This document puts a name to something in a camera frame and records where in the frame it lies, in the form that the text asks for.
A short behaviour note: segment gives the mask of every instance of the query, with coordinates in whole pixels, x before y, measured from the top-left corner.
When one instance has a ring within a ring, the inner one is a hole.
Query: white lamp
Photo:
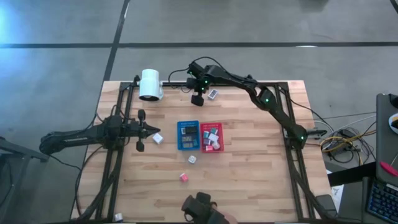
[[[163,98],[162,84],[159,72],[154,69],[144,69],[139,82],[139,98],[144,101],[158,101]]]

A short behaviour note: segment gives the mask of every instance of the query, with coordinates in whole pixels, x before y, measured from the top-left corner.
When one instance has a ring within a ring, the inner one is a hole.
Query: white cube
[[[196,161],[197,161],[197,158],[195,156],[190,156],[188,158],[188,162],[191,163],[191,164],[194,164]]]
[[[213,149],[218,150],[220,148],[220,144],[218,144],[218,142],[213,142],[212,144]]]
[[[214,100],[216,98],[216,95],[218,94],[217,90],[212,90],[209,95],[207,96],[207,98],[209,98],[210,100]]]
[[[213,134],[213,133],[211,133],[211,134],[209,135],[208,139],[210,139],[210,140],[213,141],[213,142],[217,142],[217,141],[218,141],[218,136],[215,135],[215,134]]]
[[[153,139],[157,144],[160,144],[160,143],[162,143],[162,141],[163,141],[163,137],[162,137],[159,133],[156,133],[156,134],[152,137],[152,139]]]

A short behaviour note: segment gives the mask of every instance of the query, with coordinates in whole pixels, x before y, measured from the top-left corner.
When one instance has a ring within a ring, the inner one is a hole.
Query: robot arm
[[[187,79],[187,88],[193,89],[197,95],[192,95],[191,103],[203,106],[202,94],[206,93],[211,84],[227,84],[246,90],[251,101],[261,110],[268,111],[290,136],[293,136],[292,144],[296,149],[303,149],[308,133],[302,126],[295,124],[289,116],[277,104],[274,94],[261,83],[258,83],[250,75],[240,77],[231,74],[217,65],[207,65],[202,68],[196,62],[189,65],[188,73],[194,78]]]
[[[85,146],[89,144],[102,144],[105,149],[113,150],[115,147],[122,146],[122,138],[138,137],[137,150],[144,151],[142,138],[158,133],[159,128],[149,126],[145,120],[145,111],[138,112],[139,121],[131,119],[124,124],[120,115],[111,115],[104,119],[104,122],[90,128],[52,132],[42,137],[40,151],[44,154],[53,154],[66,147]]]

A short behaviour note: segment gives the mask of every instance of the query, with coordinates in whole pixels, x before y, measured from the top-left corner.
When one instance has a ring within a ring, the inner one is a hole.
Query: wooden table
[[[291,98],[309,107],[304,82],[288,83]],[[109,116],[116,104],[119,84],[104,83],[98,103],[102,118]],[[157,145],[152,138],[146,139],[145,152],[136,151],[135,138],[125,147],[115,208],[125,222],[184,222],[181,205],[187,196],[195,196],[198,191],[210,194],[220,211],[233,214],[240,222],[297,221],[280,124],[269,113],[257,109],[244,90],[217,89],[220,93],[216,100],[205,100],[203,107],[197,107],[190,103],[191,94],[181,90],[164,88],[164,99],[152,103],[139,100],[137,88],[131,116],[136,118],[138,109],[145,109],[147,123],[161,129],[164,141]],[[293,106],[297,123],[313,128],[311,112]],[[184,120],[223,123],[224,153],[178,151],[177,121]],[[90,146],[87,154],[97,147]],[[105,152],[96,154],[84,169],[79,186],[83,208],[100,189]],[[196,164],[187,162],[190,155],[197,157]],[[306,146],[303,156],[313,193],[330,194],[319,148]],[[188,182],[181,183],[182,173],[188,175]],[[303,194],[300,196],[305,205]]]

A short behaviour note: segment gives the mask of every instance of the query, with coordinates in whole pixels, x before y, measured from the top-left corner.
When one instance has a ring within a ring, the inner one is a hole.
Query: gray floor
[[[122,4],[0,0],[0,44],[111,43]],[[132,0],[121,42],[398,41],[397,21],[389,0]],[[110,51],[0,49],[0,136],[37,149],[49,131],[84,128],[94,115]],[[305,80],[311,107],[323,117],[375,111],[377,93],[397,93],[398,47],[119,49],[110,79],[132,80],[154,68],[165,80],[204,55],[258,80]],[[339,128],[363,117],[328,122]],[[364,131],[373,121],[354,127]],[[368,140],[374,146],[374,136]],[[80,166],[83,154],[81,147],[55,156]],[[356,165],[354,160],[343,167]],[[76,176],[52,159],[32,162],[8,220],[68,220]],[[351,215],[343,207],[342,215]]]

